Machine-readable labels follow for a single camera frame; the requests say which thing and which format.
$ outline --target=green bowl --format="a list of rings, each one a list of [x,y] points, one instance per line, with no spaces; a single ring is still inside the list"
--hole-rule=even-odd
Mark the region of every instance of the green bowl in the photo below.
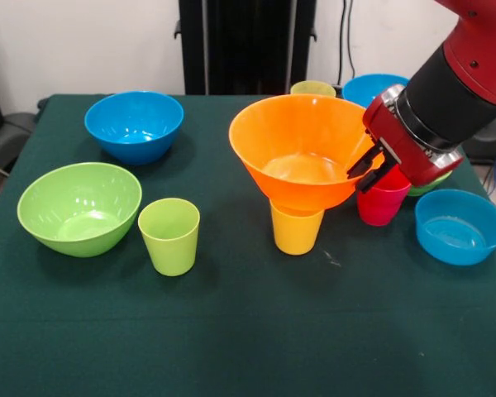
[[[418,187],[412,186],[412,188],[408,192],[408,196],[418,197],[418,196],[422,196],[425,193],[428,193],[430,190],[437,187],[437,185],[440,184],[443,180],[448,178],[451,175],[451,173],[452,173],[452,171],[447,172],[446,174],[440,176],[439,178],[437,178],[436,180],[434,180],[430,184],[425,184],[424,186],[418,186]]]
[[[114,247],[134,222],[140,203],[140,182],[129,171],[79,163],[33,182],[18,201],[17,216],[45,246],[84,258]]]

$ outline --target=red cup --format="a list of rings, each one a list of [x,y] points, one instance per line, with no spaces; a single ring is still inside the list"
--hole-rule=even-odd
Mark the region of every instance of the red cup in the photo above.
[[[358,193],[360,218],[371,226],[386,226],[397,215],[411,187],[396,165],[367,193]]]

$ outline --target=white wall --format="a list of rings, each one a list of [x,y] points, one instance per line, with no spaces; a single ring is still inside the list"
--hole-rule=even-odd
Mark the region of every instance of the white wall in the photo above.
[[[178,0],[0,0],[0,105],[53,93],[184,93]]]
[[[311,41],[309,79],[331,84],[337,81],[342,4],[342,0],[317,0],[318,41]],[[391,73],[412,77],[456,22],[457,15],[432,0],[355,0],[351,51],[357,75]],[[351,77],[347,57],[345,60],[342,83]]]
[[[308,77],[335,83],[343,1],[317,1]],[[178,0],[0,0],[2,110],[35,111],[53,93],[184,93],[178,19]],[[357,73],[411,76],[455,21],[432,0],[355,0]]]

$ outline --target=yellow cup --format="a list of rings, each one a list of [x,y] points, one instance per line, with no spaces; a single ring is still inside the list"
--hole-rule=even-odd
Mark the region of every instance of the yellow cup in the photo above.
[[[317,93],[329,97],[336,96],[336,90],[330,84],[316,80],[300,81],[292,86],[290,93]]]
[[[313,213],[278,207],[271,200],[270,208],[275,245],[289,255],[302,255],[311,251],[325,211]]]

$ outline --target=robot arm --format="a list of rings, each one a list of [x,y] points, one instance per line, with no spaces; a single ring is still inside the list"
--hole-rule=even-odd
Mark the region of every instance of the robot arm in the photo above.
[[[393,86],[367,108],[374,146],[349,169],[366,191],[399,164],[412,184],[432,182],[462,160],[456,147],[496,118],[496,0],[436,0],[460,19],[406,88]]]

